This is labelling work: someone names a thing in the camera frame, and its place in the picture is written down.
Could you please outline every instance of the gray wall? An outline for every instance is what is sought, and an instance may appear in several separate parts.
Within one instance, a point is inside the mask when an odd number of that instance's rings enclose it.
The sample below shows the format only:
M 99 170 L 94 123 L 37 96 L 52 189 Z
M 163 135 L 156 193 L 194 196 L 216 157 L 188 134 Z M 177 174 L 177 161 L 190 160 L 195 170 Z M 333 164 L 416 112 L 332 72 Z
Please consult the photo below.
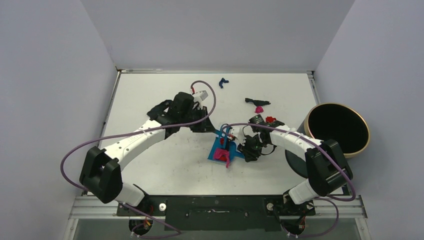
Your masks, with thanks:
M 423 239 L 424 1 L 356 0 L 316 70 L 323 102 L 368 122 L 349 161 L 373 239 Z
M 62 239 L 116 74 L 79 0 L 0 1 L 0 239 Z
M 81 0 L 120 69 L 313 70 L 354 0 Z

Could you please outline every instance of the cable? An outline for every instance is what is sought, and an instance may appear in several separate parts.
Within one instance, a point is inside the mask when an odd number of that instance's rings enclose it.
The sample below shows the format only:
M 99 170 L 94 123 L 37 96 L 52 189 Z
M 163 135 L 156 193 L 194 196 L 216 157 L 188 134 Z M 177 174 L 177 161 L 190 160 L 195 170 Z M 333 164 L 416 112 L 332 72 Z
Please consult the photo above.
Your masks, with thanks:
M 146 130 L 140 130 L 140 131 L 135 131 L 135 132 L 130 132 L 130 133 L 117 134 L 117 135 L 111 135 L 111 136 L 103 136 L 103 137 L 99 137 L 99 138 L 96 138 L 96 139 L 93 139 L 93 140 L 90 140 L 90 141 L 83 142 L 83 143 L 81 143 L 80 145 L 78 145 L 78 146 L 74 147 L 72 150 L 70 150 L 70 151 L 69 151 L 69 152 L 68 152 L 68 153 L 67 153 L 67 154 L 63 157 L 62 161 L 60 162 L 60 173 L 62 174 L 63 178 L 64 178 L 64 179 L 65 179 L 68 183 L 70 183 L 71 185 L 73 185 L 73 186 L 75 186 L 75 187 L 77 187 L 77 188 L 79 188 L 79 189 L 82 189 L 82 190 L 84 190 L 84 191 L 88 191 L 88 189 L 87 189 L 86 187 L 81 186 L 81 185 L 77 184 L 76 182 L 72 181 L 72 180 L 71 180 L 71 179 L 70 179 L 70 178 L 66 175 L 66 173 L 65 173 L 65 169 L 64 169 L 66 159 L 67 159 L 67 158 L 68 158 L 68 157 L 69 157 L 69 156 L 70 156 L 73 152 L 75 152 L 76 150 L 78 150 L 78 149 L 80 149 L 80 148 L 82 148 L 82 147 L 84 147 L 84 146 L 86 146 L 86 145 L 89 145 L 89 144 L 92 144 L 92 143 L 96 143 L 96 142 L 99 142 L 99 141 L 103 141 L 103 140 L 106 140 L 106 139 L 115 139 L 115 138 L 129 137 L 129 136 L 134 136 L 134 135 L 138 135 L 138 134 L 142 134 L 142 133 L 148 133 L 148 132 L 152 132 L 152 131 L 156 131 L 156 130 L 161 130 L 161 129 L 169 129 L 169 128 L 176 128 L 176 127 L 186 127 L 186 126 L 190 126 L 190 125 L 198 124 L 198 123 L 200 123 L 200 122 L 202 122 L 202 121 L 206 120 L 207 118 L 209 118 L 209 116 L 210 116 L 210 115 L 214 112 L 215 107 L 216 107 L 216 105 L 217 105 L 217 96 L 216 96 L 215 91 L 214 91 L 214 89 L 212 88 L 212 86 L 211 86 L 211 85 L 209 85 L 209 83 L 207 83 L 207 82 L 205 82 L 205 81 L 202 81 L 202 80 L 194 81 L 194 82 L 191 84 L 190 88 L 193 90 L 193 92 L 194 92 L 193 85 L 194 85 L 194 84 L 196 84 L 196 83 L 202 83 L 202 84 L 205 84 L 205 85 L 206 85 L 206 86 L 210 89 L 210 91 L 212 92 L 212 95 L 213 95 L 213 106 L 212 106 L 212 108 L 210 109 L 210 112 L 209 112 L 206 116 L 204 116 L 203 118 L 201 118 L 201 119 L 199 119 L 199 120 L 193 121 L 193 122 L 180 123 L 180 124 L 172 124 L 172 125 L 164 125 L 164 126 L 153 127 L 153 128 L 149 128 L 149 129 L 146 129 Z M 137 213 L 139 213 L 139 214 L 141 214 L 141 215 L 143 215 L 143 216 L 145 216 L 145 217 L 148 217 L 148 218 L 150 218 L 150 219 L 152 219 L 152 220 L 155 220 L 155 221 L 157 221 L 158 223 L 160 223 L 160 224 L 162 224 L 162 225 L 164 225 L 164 226 L 167 226 L 168 228 L 171 228 L 171 229 L 173 229 L 173 230 L 175 230 L 175 231 L 177 231 L 177 232 L 178 232 L 178 233 L 175 233 L 175 234 L 170 234 L 170 235 L 166 235 L 166 236 L 158 236 L 158 237 L 155 237 L 155 236 L 142 237 L 142 236 L 141 236 L 142 238 L 145 238 L 145 239 L 160 239 L 160 238 L 173 237 L 173 236 L 177 236 L 177 235 L 180 235 L 180 234 L 181 234 L 181 231 L 180 231 L 180 230 L 178 230 L 177 228 L 175 228 L 175 227 L 173 227 L 173 226 L 171 226 L 171 225 L 167 224 L 166 222 L 161 221 L 161 220 L 158 220 L 157 218 L 154 218 L 154 217 L 152 217 L 152 216 L 148 215 L 147 213 L 144 213 L 144 212 L 142 212 L 142 211 L 140 211 L 140 210 L 138 210 L 138 209 L 136 209 L 136 208 L 134 208 L 134 207 L 132 207 L 132 206 L 130 206 L 130 205 L 125 204 L 125 206 L 126 206 L 127 208 L 129 208 L 129 209 L 132 209 L 133 211 L 136 211 Z
M 162 220 L 159 220 L 159 219 L 157 219 L 154 216 L 150 216 L 149 214 L 144 213 L 144 212 L 138 210 L 137 208 L 135 208 L 135 207 L 133 207 L 131 205 L 128 205 L 128 204 L 122 204 L 122 205 L 124 207 L 127 207 L 127 208 L 131 209 L 133 212 L 136 212 L 136 213 L 141 214 L 141 215 L 143 215 L 143 216 L 145 216 L 147 218 L 150 218 L 151 220 L 154 220 L 154 221 L 156 221 L 156 222 L 158 222 L 158 223 L 160 223 L 160 224 L 162 224 L 162 225 L 164 225 L 164 226 L 166 226 L 166 227 L 168 227 L 168 228 L 170 228 L 170 229 L 172 229 L 172 230 L 174 230 L 174 231 L 177 232 L 177 233 L 173 233 L 173 234 L 169 234 L 169 235 L 163 235 L 163 236 L 142 236 L 142 235 L 140 235 L 139 237 L 141 239 L 164 239 L 164 238 L 170 238 L 170 237 L 174 237 L 174 236 L 178 236 L 178 235 L 182 234 L 181 230 L 179 230 L 178 228 L 176 228 L 176 227 L 174 227 L 174 226 L 172 226 L 172 225 L 170 225 L 170 224 L 168 224 L 168 223 L 166 223 L 166 222 L 164 222 Z M 132 230 L 131 230 L 131 233 L 134 233 L 134 231 L 137 228 L 139 228 L 140 226 L 142 226 L 143 224 L 144 223 L 140 223 L 140 224 L 136 225 L 135 227 L 133 227 Z
M 334 208 L 335 208 L 335 221 L 332 224 L 332 226 L 329 229 L 327 229 L 327 230 L 325 230 L 325 231 L 323 231 L 321 233 L 307 234 L 307 235 L 294 235 L 294 234 L 291 234 L 291 233 L 289 233 L 289 231 L 287 231 L 286 228 L 284 228 L 284 226 L 282 226 L 282 229 L 284 229 L 284 231 L 286 233 L 288 233 L 287 234 L 288 237 L 289 236 L 296 237 L 296 238 L 314 238 L 314 237 L 320 237 L 320 236 L 323 236 L 323 235 L 328 234 L 329 232 L 331 232 L 337 226 L 337 223 L 339 222 L 339 208 L 337 208 L 337 205 L 333 201 L 331 201 L 329 199 L 326 199 L 326 198 L 318 197 L 318 198 L 315 198 L 314 200 L 326 201 L 326 202 L 331 203 L 334 206 Z
M 283 129 L 280 129 L 280 128 L 264 126 L 264 125 L 260 125 L 260 124 L 253 124 L 253 123 L 231 123 L 231 124 L 228 124 L 228 125 L 222 127 L 220 131 L 223 132 L 224 129 L 229 128 L 229 127 L 233 127 L 233 126 L 251 126 L 251 127 L 257 127 L 257 128 L 263 128 L 263 129 L 268 129 L 268 130 L 272 130 L 272 131 L 287 133 L 287 134 L 293 135 L 295 137 L 298 137 L 298 138 L 302 139 L 303 141 L 311 144 L 312 146 L 317 148 L 330 161 L 330 163 L 335 167 L 335 169 L 337 169 L 337 171 L 340 172 L 340 174 L 343 176 L 343 178 L 346 180 L 347 184 L 349 184 L 350 189 L 352 190 L 352 197 L 351 198 L 339 198 L 339 197 L 335 197 L 335 196 L 332 196 L 332 195 L 328 195 L 328 197 L 332 198 L 334 200 L 337 200 L 337 201 L 342 201 L 342 202 L 350 202 L 350 201 L 355 200 L 355 198 L 357 197 L 354 184 L 349 179 L 348 175 L 346 175 L 346 173 L 343 172 L 343 170 L 339 167 L 339 165 L 337 165 L 337 163 L 332 159 L 332 157 L 328 153 L 326 153 L 326 151 L 324 151 L 324 149 L 322 149 L 315 142 L 307 139 L 306 137 L 304 137 L 302 135 L 299 135 L 295 132 L 292 132 L 292 131 L 286 131 L 286 130 L 283 130 Z

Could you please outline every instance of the trash can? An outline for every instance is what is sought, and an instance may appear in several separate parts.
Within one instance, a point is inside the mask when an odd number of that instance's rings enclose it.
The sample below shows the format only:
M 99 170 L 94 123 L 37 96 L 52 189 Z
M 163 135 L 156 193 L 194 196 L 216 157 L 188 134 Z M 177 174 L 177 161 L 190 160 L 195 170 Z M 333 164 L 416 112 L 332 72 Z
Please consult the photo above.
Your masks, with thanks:
M 315 106 L 297 131 L 314 139 L 336 140 L 347 159 L 358 155 L 370 142 L 370 130 L 362 116 L 339 103 Z M 285 157 L 293 171 L 304 178 L 308 177 L 305 161 L 287 150 Z

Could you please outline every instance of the white plastic part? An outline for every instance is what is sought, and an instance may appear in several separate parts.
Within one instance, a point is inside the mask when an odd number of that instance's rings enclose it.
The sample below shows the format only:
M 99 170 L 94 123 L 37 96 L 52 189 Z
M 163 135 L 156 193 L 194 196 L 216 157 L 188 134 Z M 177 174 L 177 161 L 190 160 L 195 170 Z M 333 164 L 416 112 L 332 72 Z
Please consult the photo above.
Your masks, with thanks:
M 196 93 L 193 94 L 193 102 L 196 103 L 198 102 L 199 105 L 197 106 L 197 109 L 201 109 L 203 107 L 202 102 L 208 97 L 208 92 L 207 91 L 197 91 Z
M 309 180 L 299 183 L 297 186 L 293 187 L 288 191 L 288 195 L 293 200 L 294 204 L 299 205 L 306 201 L 309 201 L 313 198 L 318 197 L 319 195 L 312 189 L 309 184 Z
M 118 202 L 125 202 L 131 206 L 137 206 L 145 197 L 145 194 L 133 184 L 124 182 L 122 184 L 122 190 L 119 195 L 115 198 Z
M 301 135 L 301 133 L 296 132 L 296 131 L 292 131 L 292 129 L 290 129 L 287 125 L 283 125 L 283 126 L 278 126 L 277 129 L 281 129 L 281 130 L 285 130 L 288 132 L 293 132 L 296 133 L 298 135 Z M 299 136 L 294 136 L 289 134 L 288 132 L 283 133 L 280 131 L 272 131 L 269 135 L 271 137 L 271 142 L 274 145 L 283 147 L 284 149 L 286 149 L 287 151 L 290 151 L 292 153 L 294 153 L 296 156 L 298 156 L 299 158 L 303 159 L 305 161 L 305 153 L 307 151 L 307 149 L 313 149 L 315 148 L 313 145 L 311 145 L 310 143 L 307 143 L 306 141 L 300 139 Z M 306 135 L 302 136 L 304 138 L 307 138 L 308 140 L 316 143 L 317 145 L 321 144 L 321 140 L 318 139 L 314 139 L 311 137 L 308 137 Z
M 137 131 L 146 131 L 160 127 L 161 124 L 157 121 L 147 120 L 143 126 Z M 111 159 L 118 159 L 121 172 L 124 168 L 138 155 L 144 152 L 153 144 L 156 144 L 165 139 L 165 129 L 159 129 L 156 131 L 143 132 L 134 136 L 129 136 L 118 142 L 105 147 L 105 154 Z

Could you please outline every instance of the screw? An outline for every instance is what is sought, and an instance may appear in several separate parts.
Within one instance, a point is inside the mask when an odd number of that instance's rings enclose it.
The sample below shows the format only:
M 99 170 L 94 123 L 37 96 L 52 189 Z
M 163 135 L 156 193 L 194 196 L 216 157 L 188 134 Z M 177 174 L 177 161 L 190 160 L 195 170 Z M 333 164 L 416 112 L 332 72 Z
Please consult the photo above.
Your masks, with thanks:
M 165 203 L 159 204 L 159 211 L 163 212 L 167 209 L 167 205 Z
M 268 211 L 272 211 L 273 210 L 273 207 L 274 207 L 274 204 L 272 204 L 272 203 L 268 203 L 266 205 L 266 209 L 268 209 Z

